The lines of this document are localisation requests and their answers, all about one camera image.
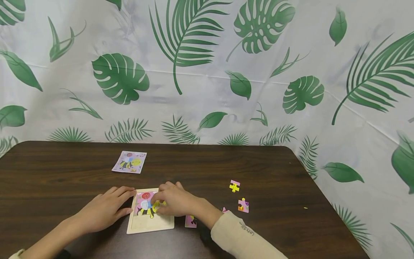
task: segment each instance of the right hand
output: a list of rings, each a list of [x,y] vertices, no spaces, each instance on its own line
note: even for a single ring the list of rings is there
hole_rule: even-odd
[[[156,201],[166,202],[165,206],[160,206],[157,214],[171,215],[181,217],[184,215],[193,215],[194,208],[200,203],[200,198],[184,190],[180,182],[173,184],[166,182],[159,186],[159,192],[154,194],[151,204]]]

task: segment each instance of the leaf print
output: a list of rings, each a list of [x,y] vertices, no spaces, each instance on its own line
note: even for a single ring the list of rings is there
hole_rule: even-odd
[[[302,163],[303,167],[308,171],[308,174],[312,177],[315,181],[318,177],[318,169],[316,168],[316,158],[318,157],[318,153],[316,150],[318,149],[319,143],[315,143],[316,137],[311,140],[308,136],[302,141],[302,146],[299,148],[299,160]]]
[[[329,162],[322,167],[335,180],[341,183],[361,181],[364,182],[361,175],[346,164]]]
[[[48,141],[58,142],[92,142],[91,138],[79,128],[58,128],[47,139]]]
[[[414,142],[398,132],[400,144],[391,156],[391,164],[400,178],[408,185],[408,194],[414,194]]]
[[[199,131],[202,128],[214,128],[221,122],[225,115],[227,115],[227,113],[222,111],[215,111],[208,114],[207,116],[205,116],[204,119],[201,120],[200,126],[198,127],[197,131]]]
[[[72,93],[74,97],[70,97],[70,99],[78,101],[80,103],[80,105],[82,105],[82,108],[72,108],[72,109],[69,109],[69,111],[86,112],[87,114],[92,115],[93,117],[95,117],[97,119],[103,120],[102,117],[99,116],[99,114],[92,107],[90,107],[86,102],[79,99],[72,91],[70,91],[68,89],[65,89],[65,88],[61,88],[61,89],[64,89],[64,90],[69,91],[70,93]]]
[[[249,137],[245,133],[231,134],[222,139],[217,144],[219,145],[232,145],[232,146],[244,146],[249,144]]]
[[[0,25],[13,26],[24,21],[24,12],[26,11],[24,0],[0,0],[0,7],[2,7],[0,8]]]
[[[32,70],[21,58],[10,51],[0,50],[0,55],[6,59],[10,70],[13,72],[17,79],[26,85],[39,89],[41,92],[43,92],[43,89],[34,76]]]
[[[411,251],[414,253],[414,241],[413,241],[413,239],[404,230],[402,230],[397,225],[394,225],[392,223],[390,223],[390,224],[393,225],[393,227],[395,227],[395,229],[398,230],[398,232],[405,238],[405,241],[407,241],[408,245],[411,248]]]
[[[315,106],[323,99],[325,88],[313,75],[298,78],[291,82],[283,97],[283,109],[287,114],[305,109],[306,104]]]
[[[362,106],[387,112],[385,106],[394,107],[388,101],[397,102],[388,93],[394,92],[409,97],[409,95],[399,90],[396,85],[402,83],[414,86],[410,82],[414,79],[414,48],[412,47],[414,31],[374,55],[389,37],[391,35],[375,48],[363,65],[360,65],[360,63],[369,44],[366,45],[361,54],[359,54],[361,52],[361,49],[359,49],[348,73],[347,95],[336,109],[332,118],[332,125],[335,125],[339,109],[347,99]]]
[[[202,46],[217,45],[212,41],[213,37],[220,37],[215,31],[224,31],[224,28],[210,18],[209,15],[228,15],[218,10],[218,8],[220,5],[229,4],[231,2],[178,0],[172,19],[170,20],[170,0],[168,0],[165,15],[166,26],[164,29],[166,34],[164,34],[161,25],[156,2],[155,15],[159,33],[154,25],[151,10],[149,10],[149,17],[155,39],[164,55],[173,63],[174,83],[179,94],[183,93],[178,86],[176,75],[177,66],[189,67],[212,62],[211,58],[214,56],[210,53],[213,51]]]
[[[50,57],[50,62],[53,62],[53,61],[57,60],[58,58],[60,58],[61,56],[63,56],[66,52],[68,52],[70,50],[70,48],[75,43],[75,37],[79,36],[86,29],[86,21],[85,21],[85,27],[81,30],[80,33],[75,35],[75,33],[73,32],[72,27],[69,27],[70,28],[70,39],[66,39],[64,41],[59,41],[58,32],[56,31],[55,26],[53,25],[52,20],[50,19],[49,16],[48,16],[48,19],[49,19],[49,25],[51,27],[52,37],[53,37],[53,44],[52,44],[52,48],[49,52],[49,57]],[[61,49],[60,46],[63,43],[67,42],[67,41],[69,43]]]
[[[270,49],[294,15],[295,8],[287,0],[247,0],[234,21],[235,32],[242,40],[232,49],[226,62],[241,43],[247,53]]]
[[[329,36],[335,42],[335,46],[341,42],[347,31],[347,20],[345,12],[339,6],[336,8],[336,15],[329,28]]]
[[[345,223],[349,231],[351,231],[352,235],[362,246],[362,248],[368,250],[368,248],[372,246],[372,240],[367,237],[371,234],[367,232],[368,229],[364,228],[366,224],[361,223],[361,220],[359,220],[356,216],[353,216],[352,212],[348,209],[345,210],[344,207],[341,207],[340,205],[337,206],[336,204],[332,204],[332,207],[334,207],[336,213]]]
[[[9,138],[0,139],[0,157],[7,153],[14,145],[17,145],[19,141],[17,138],[11,136]]]
[[[121,11],[122,0],[107,0],[107,1],[116,5],[116,7],[118,7],[118,10]]]
[[[25,123],[24,111],[22,106],[9,105],[0,109],[0,130],[4,127],[20,127]]]
[[[129,119],[125,122],[118,121],[118,126],[113,124],[108,133],[105,132],[105,137],[108,142],[116,143],[131,143],[135,140],[143,140],[144,138],[152,137],[151,132],[155,132],[149,129],[145,129],[148,121],[144,123],[144,120],[134,119],[130,124]]]
[[[147,91],[149,78],[138,63],[119,53],[104,54],[92,61],[94,76],[103,93],[117,104],[128,105]]]
[[[188,125],[184,124],[184,120],[182,119],[182,116],[178,118],[178,120],[175,119],[173,114],[173,123],[168,123],[162,121],[163,126],[163,132],[167,135],[164,135],[168,137],[168,140],[171,143],[175,144],[199,144],[200,143],[200,137],[197,137],[193,132],[191,132],[190,129],[188,129]]]
[[[298,59],[299,58],[299,55],[298,55],[294,61],[289,62],[289,63],[286,63],[287,60],[288,60],[288,58],[289,58],[289,52],[290,52],[290,48],[287,48],[287,52],[286,52],[285,58],[283,59],[282,63],[279,65],[279,67],[277,67],[275,70],[273,70],[273,72],[270,75],[270,77],[274,77],[275,75],[278,75],[278,74],[280,74],[280,73],[288,70],[296,62],[301,61],[302,59],[306,58],[309,55],[309,53],[308,53],[306,56],[304,56],[301,59]]]
[[[275,128],[259,140],[260,146],[274,146],[277,144],[283,144],[286,141],[290,142],[290,138],[296,139],[291,134],[295,131],[295,127],[292,125],[285,125],[281,128]]]
[[[230,77],[230,88],[236,95],[246,97],[247,100],[250,99],[252,94],[252,86],[250,81],[244,77],[242,74],[237,72],[226,71],[226,74]]]
[[[260,110],[256,110],[258,112],[260,112],[260,118],[251,118],[251,121],[260,121],[263,125],[265,125],[267,127],[267,116],[266,114],[262,111],[262,105],[258,102],[258,104],[260,105]]]

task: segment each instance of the hand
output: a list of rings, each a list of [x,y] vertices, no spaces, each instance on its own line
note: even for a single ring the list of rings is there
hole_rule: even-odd
[[[119,208],[135,194],[136,191],[132,187],[112,187],[106,193],[96,196],[67,220],[82,234],[104,230],[133,211],[131,208]]]
[[[154,194],[151,204],[156,201],[166,202],[165,206],[157,210],[157,214],[180,217],[193,215],[194,208],[201,202],[201,199],[184,190],[180,182],[176,184],[166,182],[159,186],[159,192]]]

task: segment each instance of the bee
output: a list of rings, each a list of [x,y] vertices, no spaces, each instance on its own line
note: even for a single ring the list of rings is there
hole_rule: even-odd
[[[130,159],[126,158],[124,161],[122,161],[119,166],[120,169],[131,169],[131,167],[138,166],[141,164],[141,160],[139,158]]]

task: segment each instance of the red circle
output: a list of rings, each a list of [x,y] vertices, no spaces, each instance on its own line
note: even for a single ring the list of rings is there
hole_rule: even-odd
[[[146,193],[144,193],[144,194],[142,195],[142,198],[143,198],[144,200],[149,199],[150,197],[151,197],[151,194],[149,194],[148,192],[146,192]]]

